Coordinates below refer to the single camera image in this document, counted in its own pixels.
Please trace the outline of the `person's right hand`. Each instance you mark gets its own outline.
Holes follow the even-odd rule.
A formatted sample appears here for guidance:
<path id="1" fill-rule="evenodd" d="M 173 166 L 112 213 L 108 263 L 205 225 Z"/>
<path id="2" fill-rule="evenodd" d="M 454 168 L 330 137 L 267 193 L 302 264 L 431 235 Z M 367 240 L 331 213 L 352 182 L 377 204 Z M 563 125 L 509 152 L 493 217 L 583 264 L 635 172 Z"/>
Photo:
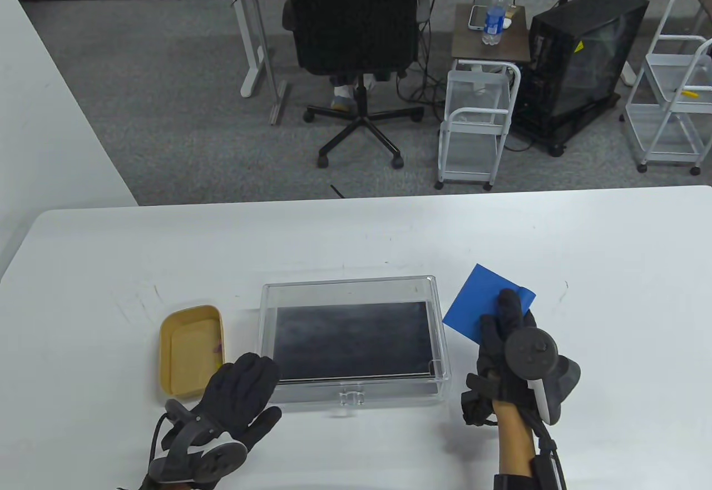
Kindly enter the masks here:
<path id="1" fill-rule="evenodd" d="M 536 398 L 506 361 L 506 341 L 515 332 L 535 327 L 531 312 L 523 312 L 521 299 L 511 289 L 503 289 L 496 300 L 495 312 L 480 319 L 476 373 L 466 376 L 467 391 L 461 393 L 463 419 L 468 425 L 489 425 L 495 401 L 514 404 L 517 408 L 536 410 Z"/>

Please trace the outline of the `person's left hand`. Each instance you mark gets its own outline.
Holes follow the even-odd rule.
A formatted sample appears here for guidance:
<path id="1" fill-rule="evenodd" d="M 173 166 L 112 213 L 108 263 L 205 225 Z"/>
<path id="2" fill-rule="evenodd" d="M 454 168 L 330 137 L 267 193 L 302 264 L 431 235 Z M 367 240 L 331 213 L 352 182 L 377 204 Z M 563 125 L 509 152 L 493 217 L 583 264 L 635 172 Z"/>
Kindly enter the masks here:
<path id="1" fill-rule="evenodd" d="M 279 380 L 280 369 L 272 358 L 244 353 L 214 373 L 193 412 L 251 451 L 282 417 L 280 408 L 269 405 Z"/>

